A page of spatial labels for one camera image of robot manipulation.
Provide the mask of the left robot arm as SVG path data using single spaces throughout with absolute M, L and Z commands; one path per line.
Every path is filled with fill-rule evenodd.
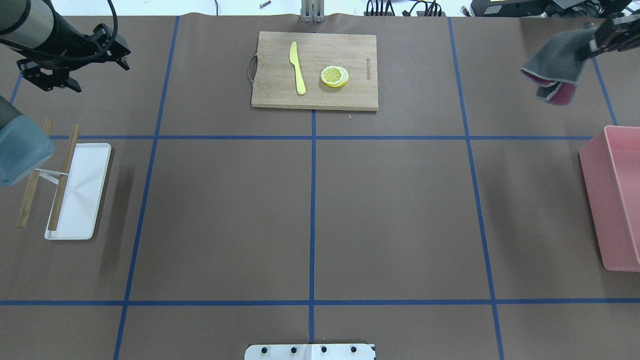
M 112 62 L 129 70 L 131 49 L 119 33 L 112 1 L 107 3 L 112 26 L 99 23 L 84 34 L 57 12 L 50 0 L 3 0 L 0 38 L 22 56 L 19 73 L 42 91 L 55 88 L 81 92 L 71 72 L 89 64 Z M 50 137 L 6 98 L 0 104 L 0 183 L 12 186 L 28 177 L 55 152 Z

